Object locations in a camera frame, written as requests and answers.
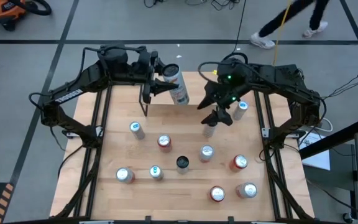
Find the soda can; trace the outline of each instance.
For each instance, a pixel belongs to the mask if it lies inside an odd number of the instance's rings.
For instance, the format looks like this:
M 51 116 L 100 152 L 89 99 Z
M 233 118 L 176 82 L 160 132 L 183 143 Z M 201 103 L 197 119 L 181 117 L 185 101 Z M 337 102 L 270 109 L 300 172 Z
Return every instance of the soda can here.
M 224 199 L 224 190 L 220 186 L 212 187 L 208 192 L 208 198 L 214 202 L 221 202 Z
M 116 179 L 125 184 L 135 181 L 135 174 L 128 168 L 122 167 L 116 172 Z
M 218 122 L 210 123 L 210 124 L 204 124 L 204 131 L 203 136 L 210 138 L 215 132 L 216 125 L 218 125 Z
M 204 145 L 200 149 L 200 161 L 209 162 L 214 156 L 214 148 L 210 145 Z
M 129 125 L 131 132 L 134 134 L 137 140 L 142 140 L 145 137 L 142 127 L 140 126 L 139 122 L 134 121 Z
M 158 146 L 162 152 L 170 152 L 172 150 L 171 138 L 167 134 L 163 134 L 157 139 Z
M 240 172 L 248 165 L 247 159 L 243 155 L 236 155 L 232 161 L 230 161 L 229 167 L 233 172 Z
M 164 178 L 164 173 L 159 166 L 152 166 L 150 168 L 150 175 L 154 180 L 162 180 Z
M 187 105 L 190 101 L 187 93 L 185 80 L 176 64 L 169 64 L 162 68 L 162 77 L 164 81 L 179 85 L 178 88 L 170 90 L 173 103 L 176 105 Z
M 189 159 L 186 156 L 180 156 L 177 159 L 177 171 L 179 174 L 186 174 L 189 171 Z
M 246 182 L 236 187 L 236 194 L 240 198 L 253 198 L 258 194 L 255 184 Z
M 233 112 L 233 119 L 236 121 L 241 120 L 244 113 L 248 110 L 248 104 L 245 101 L 240 101 Z

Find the person's leg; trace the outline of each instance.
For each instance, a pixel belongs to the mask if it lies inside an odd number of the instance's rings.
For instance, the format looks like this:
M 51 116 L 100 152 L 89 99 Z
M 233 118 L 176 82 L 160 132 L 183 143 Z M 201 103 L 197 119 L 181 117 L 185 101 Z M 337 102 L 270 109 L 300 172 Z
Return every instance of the person's leg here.
M 285 22 L 290 20 L 292 17 L 296 16 L 299 12 L 308 7 L 314 0 L 296 0 L 293 2 L 288 10 Z M 251 36 L 251 43 L 265 49 L 271 49 L 275 46 L 274 42 L 266 38 L 269 34 L 274 32 L 277 28 L 280 27 L 286 9 L 282 11 L 276 18 L 267 23 L 259 32 L 254 33 Z
M 309 29 L 303 33 L 303 37 L 309 38 L 313 34 L 325 30 L 328 26 L 328 22 L 321 21 L 323 18 L 324 10 L 329 0 L 317 0 L 316 6 L 314 7 L 313 15 L 310 17 Z

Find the gray floor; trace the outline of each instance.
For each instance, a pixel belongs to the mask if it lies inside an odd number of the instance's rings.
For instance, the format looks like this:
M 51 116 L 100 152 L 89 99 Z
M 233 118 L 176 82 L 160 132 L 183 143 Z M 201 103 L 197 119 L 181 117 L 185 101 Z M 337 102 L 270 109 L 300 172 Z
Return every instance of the gray floor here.
M 53 15 L 28 15 L 15 32 L 6 32 L 0 26 L 0 40 L 60 40 L 70 9 L 77 0 L 48 2 Z M 200 44 L 146 44 L 149 50 L 158 50 L 164 62 L 179 63 L 184 71 L 193 71 L 201 62 L 221 60 L 230 53 L 234 47 L 232 44 L 210 44 L 208 40 L 236 38 L 242 3 L 231 11 L 218 12 L 210 4 L 191 7 L 183 2 L 170 0 L 146 9 L 142 0 L 79 0 L 68 27 L 67 40 L 79 40 L 80 43 L 86 40 L 204 40 Z M 358 0 L 346 2 L 358 25 Z M 247 0 L 240 39 L 248 40 L 286 3 L 287 0 Z M 282 39 L 301 40 L 312 11 L 313 7 L 309 7 L 288 22 Z M 323 42 L 357 40 L 339 0 L 329 3 L 324 19 L 329 22 L 327 30 L 311 39 L 321 40 L 321 45 L 281 45 L 277 61 L 278 65 L 295 63 L 302 68 L 306 85 L 320 95 L 330 94 L 358 74 L 358 45 L 325 45 Z M 276 39 L 277 32 L 271 37 Z M 81 50 L 89 46 L 61 44 L 63 49 L 54 69 L 51 64 L 58 44 L 58 41 L 54 44 L 0 44 L 0 182 L 10 180 L 33 117 L 34 107 L 27 99 L 28 94 L 41 91 L 47 75 L 53 75 L 51 88 L 75 78 Z M 273 50 L 251 45 L 238 45 L 237 48 L 248 55 L 250 62 L 270 64 L 273 61 Z M 129 60 L 134 59 L 135 55 L 131 54 Z M 88 54 L 86 65 L 95 60 L 95 54 Z M 75 103 L 71 101 L 64 105 L 70 116 Z M 358 121 L 358 87 L 328 99 L 327 104 L 326 117 L 333 123 L 334 132 Z M 67 140 L 61 134 L 58 138 L 66 144 Z M 5 222 L 48 217 L 62 158 L 63 152 L 55 144 L 48 128 L 38 124 Z M 326 189 L 349 203 L 349 192 Z M 309 186 L 309 190 L 318 218 L 340 222 L 341 214 L 349 211 L 318 189 Z

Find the wooden tabletop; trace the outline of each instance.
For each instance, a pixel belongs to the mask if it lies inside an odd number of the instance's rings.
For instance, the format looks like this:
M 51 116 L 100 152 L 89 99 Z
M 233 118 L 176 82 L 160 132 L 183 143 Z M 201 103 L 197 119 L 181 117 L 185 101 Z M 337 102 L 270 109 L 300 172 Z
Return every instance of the wooden tabletop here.
M 173 105 L 169 93 L 162 93 L 152 98 L 148 117 L 143 115 L 137 102 L 138 86 L 113 87 L 92 219 L 144 220 L 145 216 L 151 215 L 153 220 L 221 221 L 227 220 L 228 216 L 233 216 L 236 221 L 274 220 L 266 166 L 258 158 L 262 141 L 254 93 L 242 97 L 249 104 L 242 119 L 231 126 L 218 124 L 214 136 L 208 139 L 202 135 L 203 125 L 200 122 L 213 107 L 196 109 L 204 98 L 205 80 L 196 72 L 183 72 L 183 76 L 190 96 L 189 105 Z M 95 98 L 96 94 L 92 93 L 79 97 L 74 115 L 77 121 L 90 124 Z M 287 100 L 272 95 L 270 101 L 275 124 L 279 126 L 290 118 Z M 261 103 L 265 125 L 268 126 L 263 97 Z M 228 112 L 232 113 L 235 107 L 234 103 Z M 145 139 L 138 141 L 134 138 L 129 130 L 129 124 L 133 121 L 140 123 Z M 173 150 L 167 154 L 158 149 L 157 138 L 160 134 L 168 134 L 172 139 Z M 287 140 L 286 143 L 297 147 L 295 140 Z M 80 144 L 80 139 L 69 140 L 65 156 Z M 204 144 L 215 149 L 214 157 L 206 164 L 198 160 L 199 149 Z M 281 153 L 289 191 L 313 216 L 299 154 L 289 147 L 282 149 Z M 63 166 L 51 215 L 57 214 L 77 190 L 84 154 L 83 149 Z M 233 173 L 228 164 L 237 154 L 245 155 L 249 164 L 244 170 Z M 177 173 L 178 156 L 189 158 L 188 173 Z M 152 165 L 162 168 L 165 174 L 162 182 L 150 177 Z M 116 180 L 115 173 L 119 167 L 128 167 L 135 172 L 133 184 Z M 257 186 L 258 195 L 255 198 L 240 199 L 235 194 L 235 187 L 244 182 L 253 182 Z M 208 190 L 214 185 L 223 187 L 226 192 L 225 199 L 220 203 L 207 198 Z M 88 192 L 84 194 L 84 202 L 87 198 Z M 284 217 L 283 206 L 280 209 Z M 85 203 L 81 214 L 85 214 Z

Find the black hose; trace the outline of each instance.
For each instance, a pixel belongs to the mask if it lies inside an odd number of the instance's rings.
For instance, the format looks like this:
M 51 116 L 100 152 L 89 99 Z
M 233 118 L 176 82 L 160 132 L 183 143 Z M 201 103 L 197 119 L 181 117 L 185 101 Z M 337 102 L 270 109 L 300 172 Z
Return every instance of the black hose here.
M 49 4 L 44 0 L 33 0 L 41 4 L 45 10 L 38 10 L 33 7 L 26 6 L 24 3 L 21 3 L 20 0 L 8 0 L 9 2 L 15 4 L 15 6 L 21 7 L 22 9 L 34 13 L 40 16 L 49 16 L 52 13 L 52 9 L 50 8 Z

